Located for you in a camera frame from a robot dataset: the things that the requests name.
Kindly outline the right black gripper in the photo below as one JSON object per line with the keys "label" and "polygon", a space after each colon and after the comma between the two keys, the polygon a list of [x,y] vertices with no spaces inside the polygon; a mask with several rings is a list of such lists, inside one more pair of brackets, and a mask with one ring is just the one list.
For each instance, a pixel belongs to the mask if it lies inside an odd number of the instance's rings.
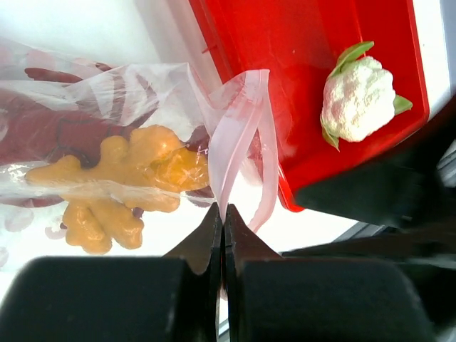
{"label": "right black gripper", "polygon": [[299,290],[283,341],[436,341],[455,325],[455,188],[437,168],[454,140],[448,103],[392,150],[299,192],[379,230],[285,253]]}

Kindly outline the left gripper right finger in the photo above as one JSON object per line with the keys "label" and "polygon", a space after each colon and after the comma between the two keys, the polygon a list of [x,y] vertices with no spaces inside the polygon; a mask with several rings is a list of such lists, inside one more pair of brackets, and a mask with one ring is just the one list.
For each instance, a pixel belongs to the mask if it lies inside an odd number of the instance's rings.
{"label": "left gripper right finger", "polygon": [[233,204],[224,223],[224,280],[232,341],[279,341],[284,260],[253,233]]}

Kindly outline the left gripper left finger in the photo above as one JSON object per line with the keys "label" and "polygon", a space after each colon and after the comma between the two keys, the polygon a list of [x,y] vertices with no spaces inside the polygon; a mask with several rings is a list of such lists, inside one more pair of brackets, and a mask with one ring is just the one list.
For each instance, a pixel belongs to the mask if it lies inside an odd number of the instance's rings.
{"label": "left gripper left finger", "polygon": [[222,282],[222,220],[217,204],[167,259],[185,263],[173,331],[176,341],[217,341],[219,293]]}

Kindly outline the yellow ginger root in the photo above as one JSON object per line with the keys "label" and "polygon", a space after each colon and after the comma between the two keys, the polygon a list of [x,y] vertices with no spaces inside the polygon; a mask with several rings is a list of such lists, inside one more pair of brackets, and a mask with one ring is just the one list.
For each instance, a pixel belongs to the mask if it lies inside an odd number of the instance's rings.
{"label": "yellow ginger root", "polygon": [[209,172],[202,153],[189,150],[171,129],[151,125],[134,129],[129,138],[104,139],[92,168],[66,155],[29,170],[26,181],[67,201],[67,244],[106,254],[114,242],[125,249],[142,246],[144,222],[134,209],[174,212],[183,192],[209,185]]}

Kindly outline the clear zip top bag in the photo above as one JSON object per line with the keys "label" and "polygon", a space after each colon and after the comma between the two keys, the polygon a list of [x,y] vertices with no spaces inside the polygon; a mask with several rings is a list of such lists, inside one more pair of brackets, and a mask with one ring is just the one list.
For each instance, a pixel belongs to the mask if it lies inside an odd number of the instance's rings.
{"label": "clear zip top bag", "polygon": [[222,227],[247,160],[279,185],[267,69],[208,93],[187,63],[108,66],[1,40],[1,230],[61,206],[72,256],[27,262],[3,341],[216,341]]}

